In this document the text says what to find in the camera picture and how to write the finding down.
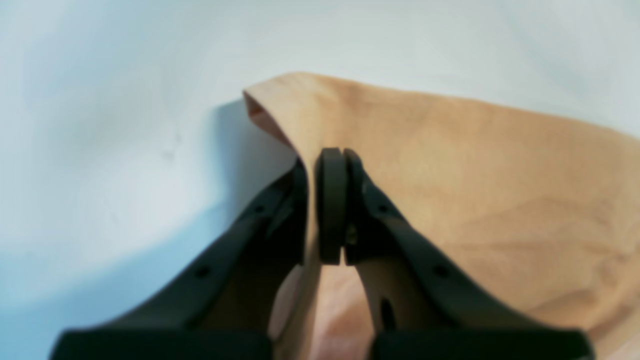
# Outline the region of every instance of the white surface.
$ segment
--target white surface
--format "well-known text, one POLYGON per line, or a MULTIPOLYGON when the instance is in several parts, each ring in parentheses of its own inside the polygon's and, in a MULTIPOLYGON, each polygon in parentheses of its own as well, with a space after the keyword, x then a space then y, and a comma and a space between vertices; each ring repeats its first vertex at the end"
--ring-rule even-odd
POLYGON ((0 359, 143 300, 284 172, 238 100, 295 70, 640 135, 640 2, 0 1, 0 359))

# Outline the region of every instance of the hole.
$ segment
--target hole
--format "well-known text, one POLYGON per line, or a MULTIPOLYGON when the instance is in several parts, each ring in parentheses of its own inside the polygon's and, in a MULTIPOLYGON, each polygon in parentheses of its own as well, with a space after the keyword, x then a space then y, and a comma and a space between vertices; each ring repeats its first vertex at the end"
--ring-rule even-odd
POLYGON ((396 317, 394 310, 391 308, 389 300, 382 298, 380 302, 380 315, 382 316, 382 326, 385 330, 393 330, 396 328, 396 317))
POLYGON ((207 277, 207 275, 209 275, 210 272, 211 269, 208 266, 203 266, 199 268, 198 271, 196 271, 196 277, 198 279, 204 279, 205 277, 207 277))
POLYGON ((444 267, 444 266, 442 266, 442 265, 434 266, 434 267, 433 267, 433 272, 434 272, 437 276, 442 277, 442 278, 449 277, 449 271, 447 270, 447 268, 446 268, 446 267, 444 267))

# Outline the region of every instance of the screw hole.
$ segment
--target screw hole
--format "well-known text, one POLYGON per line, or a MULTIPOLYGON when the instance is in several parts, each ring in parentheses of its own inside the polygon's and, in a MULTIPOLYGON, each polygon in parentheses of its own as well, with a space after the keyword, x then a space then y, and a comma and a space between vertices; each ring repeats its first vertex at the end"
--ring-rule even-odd
POLYGON ((449 277, 449 271, 447 270, 446 267, 442 266, 442 265, 437 265, 433 267, 433 272, 442 278, 447 278, 449 277))
POLYGON ((207 275, 209 275, 210 272, 211 269, 208 266, 203 266, 199 268, 198 271, 196 271, 196 277, 198 279, 204 279, 205 277, 207 277, 207 275))
POLYGON ((380 302, 380 315, 382 316, 382 326, 385 330, 393 330, 396 328, 396 316, 391 308, 389 300, 382 298, 380 302))

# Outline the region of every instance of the white backdrop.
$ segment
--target white backdrop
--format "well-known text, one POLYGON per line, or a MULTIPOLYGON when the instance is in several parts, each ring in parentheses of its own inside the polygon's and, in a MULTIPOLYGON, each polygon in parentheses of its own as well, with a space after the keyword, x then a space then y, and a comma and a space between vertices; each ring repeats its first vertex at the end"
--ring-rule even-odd
POLYGON ((240 96, 295 70, 640 136, 640 1, 0 0, 0 359, 142 301, 292 165, 240 96))

